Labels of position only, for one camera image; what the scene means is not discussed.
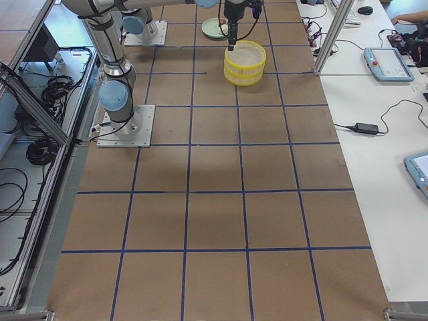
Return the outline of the person hand at desk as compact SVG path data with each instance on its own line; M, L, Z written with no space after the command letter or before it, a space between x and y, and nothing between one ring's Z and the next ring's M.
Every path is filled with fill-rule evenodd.
M396 25L397 23L399 23L399 21L403 21L403 20L404 20L404 18L402 15L397 15L397 16L391 18L391 23L393 25Z

